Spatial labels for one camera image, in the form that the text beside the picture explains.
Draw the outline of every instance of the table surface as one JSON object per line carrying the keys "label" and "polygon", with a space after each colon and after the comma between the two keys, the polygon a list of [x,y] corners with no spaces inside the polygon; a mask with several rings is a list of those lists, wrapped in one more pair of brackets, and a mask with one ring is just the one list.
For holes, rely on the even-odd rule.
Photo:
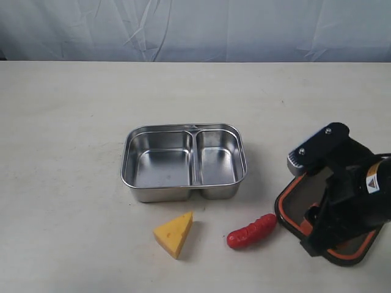
{"label": "table surface", "polygon": [[[0,63],[1,292],[390,292],[391,230],[365,260],[311,258],[288,231],[247,251],[225,236],[273,211],[286,155],[331,121],[391,146],[391,65]],[[120,179],[142,125],[224,122],[248,174],[231,200],[137,202]],[[194,211],[180,260],[152,229]]]}

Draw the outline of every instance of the metal container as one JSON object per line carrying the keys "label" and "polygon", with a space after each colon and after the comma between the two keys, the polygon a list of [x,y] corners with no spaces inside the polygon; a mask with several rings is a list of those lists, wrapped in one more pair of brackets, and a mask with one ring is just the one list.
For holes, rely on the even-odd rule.
{"label": "metal container", "polygon": [[247,172],[239,132],[226,124],[144,126],[126,139],[121,177],[137,200],[207,199],[236,194]]}

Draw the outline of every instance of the yellow cheese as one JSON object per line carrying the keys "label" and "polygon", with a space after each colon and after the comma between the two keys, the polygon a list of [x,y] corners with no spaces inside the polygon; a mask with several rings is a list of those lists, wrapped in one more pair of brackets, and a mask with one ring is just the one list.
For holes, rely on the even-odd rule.
{"label": "yellow cheese", "polygon": [[181,215],[153,230],[156,241],[177,259],[193,222],[193,212]]}

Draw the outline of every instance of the red sausage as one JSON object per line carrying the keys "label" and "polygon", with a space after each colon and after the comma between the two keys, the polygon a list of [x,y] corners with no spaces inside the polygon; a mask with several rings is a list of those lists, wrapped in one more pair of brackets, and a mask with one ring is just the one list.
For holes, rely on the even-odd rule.
{"label": "red sausage", "polygon": [[244,248],[269,236],[277,225],[277,217],[274,214],[266,214],[251,223],[247,227],[231,232],[227,236],[227,244],[230,248]]}

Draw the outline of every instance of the warning label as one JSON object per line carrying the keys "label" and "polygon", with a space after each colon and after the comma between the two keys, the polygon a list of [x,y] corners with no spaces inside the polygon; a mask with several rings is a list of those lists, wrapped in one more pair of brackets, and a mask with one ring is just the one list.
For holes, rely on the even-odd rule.
{"label": "warning label", "polygon": [[380,163],[381,162],[376,163],[368,170],[366,182],[367,182],[367,190],[369,194],[372,194],[380,190],[378,184],[378,168]]}

